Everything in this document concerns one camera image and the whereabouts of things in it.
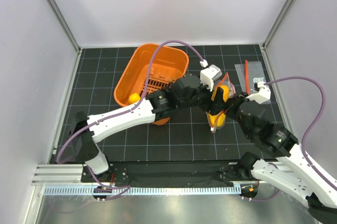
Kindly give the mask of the clear zip bag orange zipper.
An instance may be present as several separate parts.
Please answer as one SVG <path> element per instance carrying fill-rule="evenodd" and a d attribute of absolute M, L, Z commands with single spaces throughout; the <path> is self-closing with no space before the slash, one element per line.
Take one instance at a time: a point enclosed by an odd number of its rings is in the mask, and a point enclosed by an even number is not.
<path fill-rule="evenodd" d="M 206 113 L 207 120 L 212 133 L 217 129 L 224 127 L 226 120 L 226 112 L 229 106 L 226 102 L 236 93 L 235 87 L 230 80 L 229 74 L 226 73 L 219 83 L 214 87 L 211 101 L 212 106 L 209 112 Z"/>

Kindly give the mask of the orange plastic basket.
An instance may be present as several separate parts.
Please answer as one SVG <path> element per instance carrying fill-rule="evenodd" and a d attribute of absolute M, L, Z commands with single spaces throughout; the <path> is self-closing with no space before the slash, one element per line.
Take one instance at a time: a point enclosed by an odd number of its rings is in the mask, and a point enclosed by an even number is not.
<path fill-rule="evenodd" d="M 189 57 L 179 48 L 165 46 L 159 50 L 147 75 L 148 64 L 158 44 L 147 43 L 139 46 L 128 62 L 117 86 L 114 99 L 120 106 L 127 106 L 132 93 L 140 96 L 147 85 L 146 93 L 167 87 L 168 84 L 181 78 L 187 71 Z"/>

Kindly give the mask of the yellow toy squash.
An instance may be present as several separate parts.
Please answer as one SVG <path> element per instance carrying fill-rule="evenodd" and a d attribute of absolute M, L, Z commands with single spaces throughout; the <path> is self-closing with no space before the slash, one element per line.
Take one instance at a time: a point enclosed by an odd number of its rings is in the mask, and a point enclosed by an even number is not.
<path fill-rule="evenodd" d="M 128 97 L 128 103 L 129 104 L 134 104 L 138 101 L 140 101 L 141 96 L 138 93 L 132 93 L 129 97 Z"/>

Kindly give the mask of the yellow toy pepper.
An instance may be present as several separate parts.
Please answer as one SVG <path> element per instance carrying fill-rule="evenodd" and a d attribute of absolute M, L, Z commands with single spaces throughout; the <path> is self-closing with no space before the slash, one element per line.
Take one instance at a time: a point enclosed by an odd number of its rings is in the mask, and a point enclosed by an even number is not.
<path fill-rule="evenodd" d="M 207 120 L 211 128 L 218 129 L 218 128 L 223 127 L 225 124 L 226 115 L 224 114 L 224 112 L 220 112 L 216 115 L 211 115 L 207 113 L 206 116 L 207 116 Z"/>

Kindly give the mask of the orange toy fruit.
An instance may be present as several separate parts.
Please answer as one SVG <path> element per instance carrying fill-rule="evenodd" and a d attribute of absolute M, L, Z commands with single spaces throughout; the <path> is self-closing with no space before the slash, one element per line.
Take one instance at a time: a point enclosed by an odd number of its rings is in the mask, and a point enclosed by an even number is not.
<path fill-rule="evenodd" d="M 227 102 L 230 95 L 230 89 L 226 85 L 218 85 L 212 93 L 211 100 L 216 103 L 225 103 Z"/>

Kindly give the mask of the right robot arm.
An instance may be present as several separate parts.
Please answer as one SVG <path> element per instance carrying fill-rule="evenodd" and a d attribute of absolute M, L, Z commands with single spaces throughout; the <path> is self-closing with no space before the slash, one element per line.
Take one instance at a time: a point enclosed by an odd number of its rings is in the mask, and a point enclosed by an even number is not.
<path fill-rule="evenodd" d="M 264 180 L 290 194 L 308 208 L 320 223 L 336 223 L 336 179 L 324 170 L 285 127 L 271 123 L 264 108 L 242 93 L 226 102 L 226 115 L 235 120 L 245 137 L 262 152 L 275 158 L 298 175 L 294 178 L 247 152 L 230 169 L 244 180 Z"/>

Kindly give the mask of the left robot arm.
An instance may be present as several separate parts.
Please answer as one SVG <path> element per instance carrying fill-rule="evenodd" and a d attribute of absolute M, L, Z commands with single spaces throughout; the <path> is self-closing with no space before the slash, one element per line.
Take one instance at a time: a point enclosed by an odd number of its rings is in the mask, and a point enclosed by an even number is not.
<path fill-rule="evenodd" d="M 98 181 L 105 182 L 112 172 L 108 158 L 97 146 L 99 142 L 120 131 L 166 120 L 179 110 L 195 106 L 206 112 L 214 131 L 220 127 L 219 122 L 224 121 L 231 94 L 231 87 L 223 82 L 215 84 L 209 77 L 188 74 L 111 112 L 89 116 L 79 112 L 69 132 L 74 159 L 86 165 Z"/>

